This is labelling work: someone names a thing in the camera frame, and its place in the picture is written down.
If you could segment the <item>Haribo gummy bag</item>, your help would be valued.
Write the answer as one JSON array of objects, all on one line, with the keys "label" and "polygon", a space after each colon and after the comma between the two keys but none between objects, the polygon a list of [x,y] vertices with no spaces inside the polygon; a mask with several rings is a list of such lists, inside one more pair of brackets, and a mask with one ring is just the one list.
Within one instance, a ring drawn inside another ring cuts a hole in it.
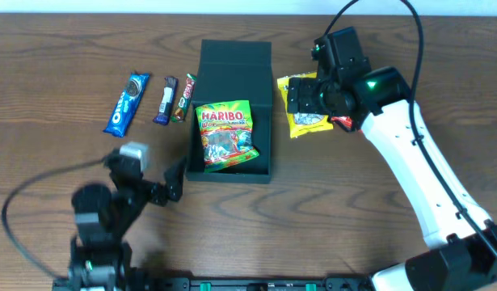
[{"label": "Haribo gummy bag", "polygon": [[209,103],[196,108],[204,171],[221,171],[259,156],[252,142],[253,119],[248,100]]}]

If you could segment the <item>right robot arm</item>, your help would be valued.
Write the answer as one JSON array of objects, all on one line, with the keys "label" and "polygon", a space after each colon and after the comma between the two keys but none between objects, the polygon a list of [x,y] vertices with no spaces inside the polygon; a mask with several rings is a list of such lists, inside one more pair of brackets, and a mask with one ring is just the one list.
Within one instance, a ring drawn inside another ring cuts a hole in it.
[{"label": "right robot arm", "polygon": [[309,73],[277,84],[288,112],[362,132],[411,203],[429,250],[372,274],[373,290],[476,290],[497,281],[497,224],[454,174],[394,67],[345,83]]}]

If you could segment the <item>red Hacks candy bag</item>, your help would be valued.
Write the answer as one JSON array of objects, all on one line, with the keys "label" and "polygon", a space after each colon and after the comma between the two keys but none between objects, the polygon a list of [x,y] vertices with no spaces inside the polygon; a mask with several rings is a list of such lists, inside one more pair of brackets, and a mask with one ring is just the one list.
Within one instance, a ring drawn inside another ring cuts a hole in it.
[{"label": "red Hacks candy bag", "polygon": [[332,116],[331,123],[338,125],[343,131],[347,133],[353,132],[355,130],[352,119],[348,116]]}]

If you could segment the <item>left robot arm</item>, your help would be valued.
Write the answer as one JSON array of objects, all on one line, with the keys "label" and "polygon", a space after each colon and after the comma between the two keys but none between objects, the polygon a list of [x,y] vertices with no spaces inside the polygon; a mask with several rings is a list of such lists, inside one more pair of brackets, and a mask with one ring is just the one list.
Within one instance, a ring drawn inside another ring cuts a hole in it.
[{"label": "left robot arm", "polygon": [[116,191],[102,183],[79,188],[72,197],[77,238],[71,241],[67,289],[151,290],[146,272],[131,266],[132,248],[123,240],[144,207],[164,207],[183,195],[186,158],[164,173],[164,183],[144,179],[141,161],[122,154],[109,154],[103,164],[110,170]]}]

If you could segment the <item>yellow Hacks candy bag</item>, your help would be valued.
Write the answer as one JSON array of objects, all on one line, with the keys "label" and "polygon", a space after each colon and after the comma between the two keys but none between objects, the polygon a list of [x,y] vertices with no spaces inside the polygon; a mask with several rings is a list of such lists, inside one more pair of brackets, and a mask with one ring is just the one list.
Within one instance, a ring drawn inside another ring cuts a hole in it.
[{"label": "yellow Hacks candy bag", "polygon": [[319,114],[309,114],[309,113],[288,113],[288,95],[289,95],[289,79],[290,78],[315,78],[317,73],[315,71],[303,73],[303,74],[293,74],[289,76],[284,76],[278,78],[277,86],[284,102],[284,113],[287,116],[289,123],[289,136],[291,138],[297,138],[307,133],[316,133],[327,130],[332,130],[334,125],[328,122],[327,116]]}]

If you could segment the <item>blue Oreo cookie pack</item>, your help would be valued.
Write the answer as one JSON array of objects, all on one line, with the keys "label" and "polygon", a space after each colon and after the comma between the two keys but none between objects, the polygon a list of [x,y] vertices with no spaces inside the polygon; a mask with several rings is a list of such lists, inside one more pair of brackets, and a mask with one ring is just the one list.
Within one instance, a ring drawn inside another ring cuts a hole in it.
[{"label": "blue Oreo cookie pack", "polygon": [[149,79],[150,74],[130,74],[107,126],[103,130],[105,133],[109,133],[114,137],[125,136],[136,114]]}]

